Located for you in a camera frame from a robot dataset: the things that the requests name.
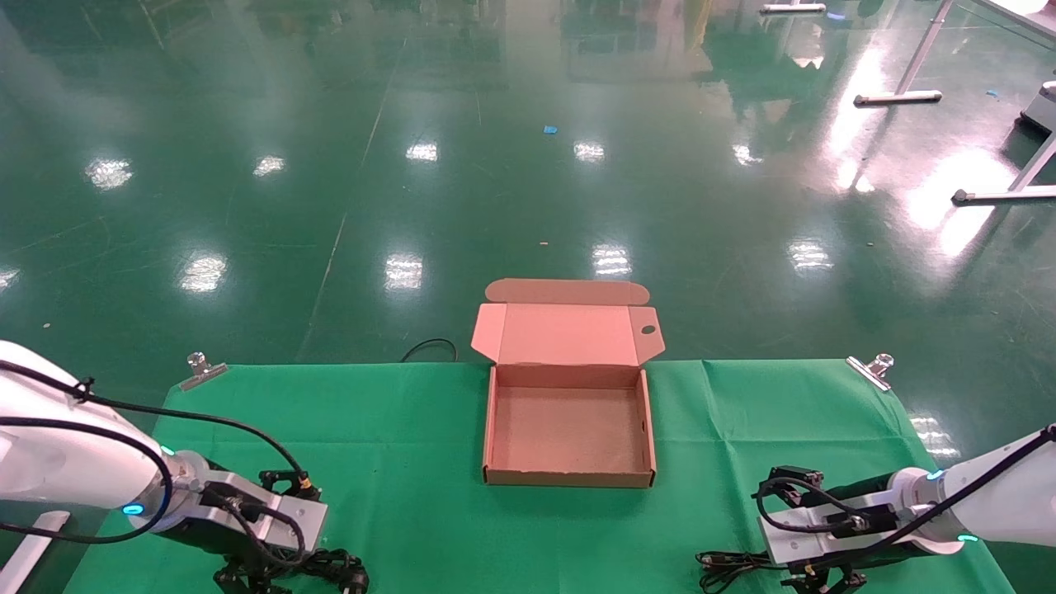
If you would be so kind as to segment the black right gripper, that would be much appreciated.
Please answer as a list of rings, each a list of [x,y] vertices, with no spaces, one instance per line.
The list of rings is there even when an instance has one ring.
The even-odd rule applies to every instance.
[[[856,483],[831,488],[830,496],[840,500],[846,507],[860,511],[865,518],[864,530],[856,530],[854,526],[843,526],[835,530],[832,537],[857,537],[871,536],[898,528],[897,512],[893,511],[893,503],[897,500],[891,495],[889,478],[868,478]],[[826,586],[826,571],[816,572],[807,570],[806,572],[790,571],[788,578],[781,579],[782,587],[789,587],[796,593],[828,593],[845,594],[856,593],[861,587],[867,583],[867,576],[856,571],[855,568],[840,568],[841,578],[831,586]]]

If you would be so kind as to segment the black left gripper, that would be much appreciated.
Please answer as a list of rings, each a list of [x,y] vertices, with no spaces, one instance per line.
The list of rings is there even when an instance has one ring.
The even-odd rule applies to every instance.
[[[252,544],[252,538],[242,531],[201,518],[163,521],[156,527],[163,538],[222,557],[227,565],[214,573],[214,584],[223,594],[291,592],[278,583],[286,578],[288,570],[276,562],[275,550]],[[252,589],[241,570],[252,570]]]

